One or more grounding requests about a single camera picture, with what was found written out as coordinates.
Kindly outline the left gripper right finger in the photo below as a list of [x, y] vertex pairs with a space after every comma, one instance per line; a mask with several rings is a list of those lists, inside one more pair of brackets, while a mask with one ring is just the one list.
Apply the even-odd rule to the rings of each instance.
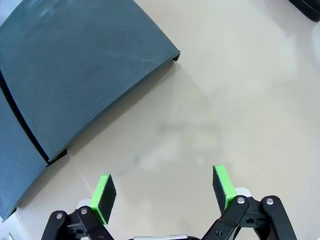
[[234, 188], [224, 165], [212, 167], [212, 186], [220, 218], [203, 240], [235, 240], [243, 228], [253, 229], [260, 240], [296, 240], [296, 234], [279, 197], [268, 195], [260, 201], [246, 188]]

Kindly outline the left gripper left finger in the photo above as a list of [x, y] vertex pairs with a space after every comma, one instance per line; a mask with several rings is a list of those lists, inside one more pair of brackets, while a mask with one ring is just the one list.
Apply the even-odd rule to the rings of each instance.
[[116, 199], [116, 188], [110, 174], [100, 176], [88, 205], [68, 214], [62, 210], [51, 213], [43, 240], [112, 240], [106, 229]]

